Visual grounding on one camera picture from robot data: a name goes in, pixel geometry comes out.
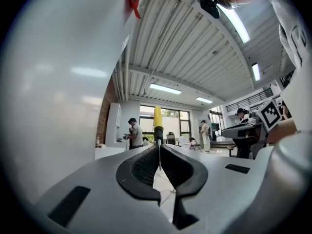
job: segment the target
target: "tile floor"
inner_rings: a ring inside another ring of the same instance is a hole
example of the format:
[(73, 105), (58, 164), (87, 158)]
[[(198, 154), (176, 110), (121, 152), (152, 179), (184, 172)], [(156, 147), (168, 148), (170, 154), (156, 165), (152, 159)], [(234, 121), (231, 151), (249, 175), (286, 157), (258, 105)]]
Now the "tile floor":
[[(236, 155), (237, 149), (232, 151), (232, 155)], [(223, 148), (212, 148), (210, 152), (205, 152), (207, 155), (217, 155), (217, 156), (229, 156), (229, 150)], [(167, 178), (165, 172), (163, 170), (156, 171), (154, 177), (153, 188), (158, 190), (161, 195), (160, 209), (166, 215), (168, 220), (171, 222), (174, 213), (174, 205), (175, 205), (175, 197), (176, 192)]]

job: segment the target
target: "balcony railing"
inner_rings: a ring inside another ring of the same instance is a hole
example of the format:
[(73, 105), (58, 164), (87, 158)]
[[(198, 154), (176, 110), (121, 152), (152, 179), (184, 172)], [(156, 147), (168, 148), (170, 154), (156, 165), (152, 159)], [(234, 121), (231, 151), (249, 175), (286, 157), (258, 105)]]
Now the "balcony railing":
[(231, 112), (231, 111), (237, 110), (239, 108), (243, 108), (243, 107), (252, 105), (258, 101), (264, 100), (265, 98), (269, 98), (271, 96), (273, 96), (272, 90), (271, 90), (271, 88), (268, 88), (259, 94), (256, 94), (256, 95), (251, 96), (247, 99), (244, 99), (244, 100), (241, 100), (239, 102), (236, 102), (236, 103), (233, 103), (231, 105), (226, 106), (226, 110), (228, 112)]

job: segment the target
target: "black rectangular strip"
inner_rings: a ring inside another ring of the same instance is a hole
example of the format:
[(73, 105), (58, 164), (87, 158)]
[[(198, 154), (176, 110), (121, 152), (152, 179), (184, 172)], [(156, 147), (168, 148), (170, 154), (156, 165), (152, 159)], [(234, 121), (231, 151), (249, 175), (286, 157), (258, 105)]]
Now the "black rectangular strip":
[(89, 188), (76, 186), (62, 201), (50, 212), (48, 217), (59, 225), (66, 227), (75, 212), (78, 210), (88, 193)]
[(239, 172), (239, 173), (243, 173), (243, 174), (247, 174), (250, 170), (249, 167), (237, 166), (237, 165), (233, 165), (233, 164), (229, 164), (225, 168), (232, 170), (232, 171)]

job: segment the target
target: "brick wall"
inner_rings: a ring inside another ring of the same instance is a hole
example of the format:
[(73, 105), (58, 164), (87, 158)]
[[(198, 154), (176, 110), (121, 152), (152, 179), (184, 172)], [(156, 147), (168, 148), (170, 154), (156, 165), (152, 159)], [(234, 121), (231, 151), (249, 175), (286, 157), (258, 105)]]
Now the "brick wall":
[(106, 136), (106, 127), (107, 127), (107, 120), (108, 120), (108, 113), (111, 103), (117, 103), (118, 99), (115, 94), (114, 84), (112, 78), (110, 79), (103, 103), (101, 106), (101, 110), (98, 117), (97, 123), (97, 137), (99, 137), (99, 142), (105, 144), (105, 136)]

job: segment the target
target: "yellow handle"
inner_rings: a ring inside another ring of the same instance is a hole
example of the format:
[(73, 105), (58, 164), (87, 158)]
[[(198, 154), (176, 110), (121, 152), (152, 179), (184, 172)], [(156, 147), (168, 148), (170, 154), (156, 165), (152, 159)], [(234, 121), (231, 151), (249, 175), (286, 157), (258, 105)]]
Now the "yellow handle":
[(159, 106), (156, 106), (154, 109), (154, 130), (156, 127), (161, 127), (162, 130), (164, 130), (164, 127), (162, 126), (162, 116)]

